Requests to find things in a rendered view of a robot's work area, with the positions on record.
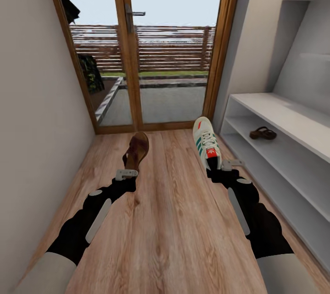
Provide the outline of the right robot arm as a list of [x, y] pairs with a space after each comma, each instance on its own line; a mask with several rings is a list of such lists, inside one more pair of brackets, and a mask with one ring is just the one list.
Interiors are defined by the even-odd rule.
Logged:
[[278, 218], [259, 203], [253, 183], [232, 169], [244, 164], [244, 160], [223, 160], [221, 169], [206, 169], [207, 177], [228, 189], [245, 237], [251, 241], [268, 294], [320, 294], [282, 235]]

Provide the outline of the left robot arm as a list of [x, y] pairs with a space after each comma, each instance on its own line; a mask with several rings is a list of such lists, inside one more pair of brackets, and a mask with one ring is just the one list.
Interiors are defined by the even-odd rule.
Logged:
[[86, 247], [89, 247], [111, 204], [135, 192], [137, 170], [117, 169], [109, 187], [88, 194], [82, 209], [67, 220], [58, 238], [12, 294], [64, 294]]

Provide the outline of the gym shoe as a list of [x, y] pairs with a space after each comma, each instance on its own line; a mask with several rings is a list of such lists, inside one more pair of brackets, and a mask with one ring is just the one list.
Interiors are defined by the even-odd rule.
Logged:
[[205, 116], [197, 118], [193, 129], [193, 138], [197, 146], [202, 164], [206, 169], [221, 169], [221, 153], [213, 127]]

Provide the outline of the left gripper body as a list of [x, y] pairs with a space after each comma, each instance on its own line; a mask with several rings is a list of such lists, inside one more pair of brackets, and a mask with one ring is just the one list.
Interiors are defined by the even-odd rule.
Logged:
[[112, 185], [117, 186], [119, 190], [120, 198], [125, 192], [135, 192], [136, 191], [136, 182], [135, 178], [127, 178], [126, 180], [116, 181], [116, 178], [112, 179]]

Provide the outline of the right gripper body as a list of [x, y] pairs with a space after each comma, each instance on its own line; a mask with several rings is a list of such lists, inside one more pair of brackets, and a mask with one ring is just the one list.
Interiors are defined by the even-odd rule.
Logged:
[[223, 171], [222, 169], [213, 169], [211, 181], [214, 183], [222, 183], [224, 186], [225, 179], [230, 175], [235, 175], [239, 177], [239, 171], [237, 169], [232, 169], [232, 171]]

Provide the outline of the sandal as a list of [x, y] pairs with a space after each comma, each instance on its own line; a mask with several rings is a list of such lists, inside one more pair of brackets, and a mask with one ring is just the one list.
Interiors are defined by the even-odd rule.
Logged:
[[[147, 156], [149, 152], [149, 140], [144, 132], [135, 132], [129, 143], [129, 148], [122, 156], [125, 169], [137, 170], [140, 162]], [[125, 176], [125, 178], [134, 178], [134, 176]]]
[[256, 129], [255, 131], [252, 131], [249, 135], [251, 139], [258, 139], [260, 137], [268, 139], [268, 140], [273, 140], [276, 138], [276, 133], [274, 131], [270, 131], [268, 128], [265, 130], [261, 131], [263, 128], [260, 127]]

